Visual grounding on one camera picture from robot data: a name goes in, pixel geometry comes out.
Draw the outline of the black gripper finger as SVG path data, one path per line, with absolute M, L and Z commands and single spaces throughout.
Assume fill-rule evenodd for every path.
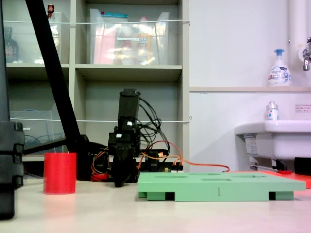
M 124 183 L 131 177 L 133 171 L 133 158 L 121 159 L 115 156 L 113 159 L 113 181 L 115 187 L 123 187 Z

